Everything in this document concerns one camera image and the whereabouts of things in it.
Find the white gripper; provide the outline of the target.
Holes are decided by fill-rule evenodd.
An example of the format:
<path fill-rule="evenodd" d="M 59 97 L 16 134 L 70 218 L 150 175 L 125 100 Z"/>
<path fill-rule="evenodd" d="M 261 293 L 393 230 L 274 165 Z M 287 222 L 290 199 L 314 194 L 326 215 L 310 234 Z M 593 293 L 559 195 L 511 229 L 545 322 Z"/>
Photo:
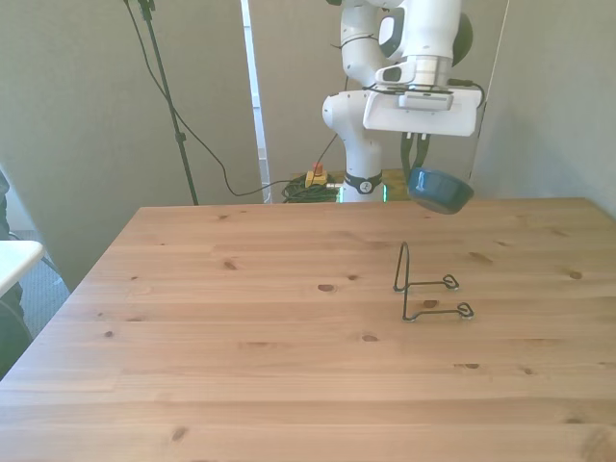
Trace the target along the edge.
<path fill-rule="evenodd" d="M 469 137 L 475 132 L 480 102 L 479 90 L 407 91 L 396 95 L 371 91 L 363 124 L 369 130 L 421 134 L 414 161 L 414 168 L 421 168 L 429 149 L 429 135 Z M 400 139 L 405 184 L 409 182 L 412 169 L 413 134 L 402 134 Z"/>

